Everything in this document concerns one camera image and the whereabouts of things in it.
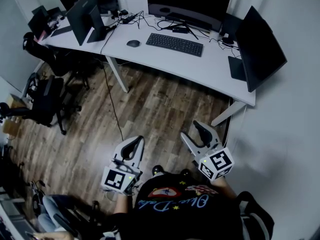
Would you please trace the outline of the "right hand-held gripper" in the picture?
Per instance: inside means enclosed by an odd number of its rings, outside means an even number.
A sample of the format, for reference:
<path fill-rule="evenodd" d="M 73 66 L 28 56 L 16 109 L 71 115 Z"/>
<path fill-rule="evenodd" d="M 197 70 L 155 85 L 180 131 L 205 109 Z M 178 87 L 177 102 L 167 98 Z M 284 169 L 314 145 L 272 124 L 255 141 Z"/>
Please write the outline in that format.
<path fill-rule="evenodd" d="M 198 170 L 209 180 L 224 177 L 233 168 L 235 162 L 227 147 L 223 147 L 218 133 L 209 125 L 194 120 L 201 143 L 196 143 L 185 132 L 180 133 L 181 140 L 195 157 Z"/>

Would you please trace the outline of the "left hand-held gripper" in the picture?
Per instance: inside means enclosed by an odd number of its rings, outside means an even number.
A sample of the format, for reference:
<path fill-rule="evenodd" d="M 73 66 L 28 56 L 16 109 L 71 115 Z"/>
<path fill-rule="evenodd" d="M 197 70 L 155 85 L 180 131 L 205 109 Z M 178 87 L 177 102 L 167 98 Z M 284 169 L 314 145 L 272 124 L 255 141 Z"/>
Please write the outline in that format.
<path fill-rule="evenodd" d="M 144 147 L 145 139 L 141 135 L 130 137 L 116 146 L 110 165 L 103 170 L 100 185 L 104 191 L 132 195 L 143 173 L 139 166 Z"/>

